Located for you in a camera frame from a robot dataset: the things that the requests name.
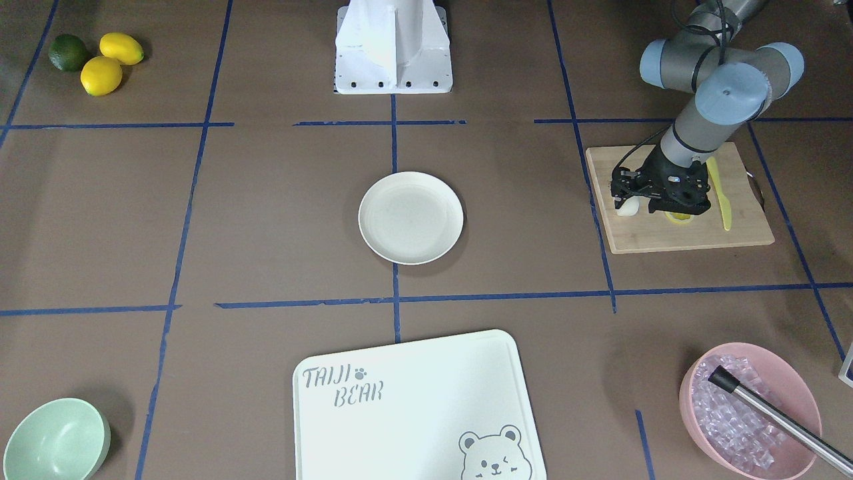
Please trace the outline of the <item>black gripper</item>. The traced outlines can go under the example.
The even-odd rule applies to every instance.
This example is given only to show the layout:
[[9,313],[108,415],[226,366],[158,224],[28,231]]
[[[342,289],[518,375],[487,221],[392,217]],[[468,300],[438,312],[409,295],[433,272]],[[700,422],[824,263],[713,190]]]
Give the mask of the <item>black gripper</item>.
[[665,157],[661,147],[655,146],[636,170],[622,166],[637,149],[639,146],[622,156],[610,174],[610,195],[615,209],[621,209],[632,197],[648,198],[649,213],[701,215],[710,209],[710,183],[705,164],[693,161],[688,167],[678,166]]

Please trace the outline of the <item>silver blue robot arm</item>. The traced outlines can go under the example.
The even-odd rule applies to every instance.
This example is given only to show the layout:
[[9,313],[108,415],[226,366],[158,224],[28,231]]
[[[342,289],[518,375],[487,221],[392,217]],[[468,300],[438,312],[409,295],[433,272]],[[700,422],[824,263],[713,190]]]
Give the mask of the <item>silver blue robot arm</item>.
[[744,51],[731,43],[762,11],[764,1],[704,1],[670,39],[649,43],[640,76],[663,90],[692,99],[637,168],[618,162],[610,174],[616,209],[645,197],[651,213],[701,215],[710,209],[707,161],[746,122],[785,97],[805,71],[801,51],[775,42]]

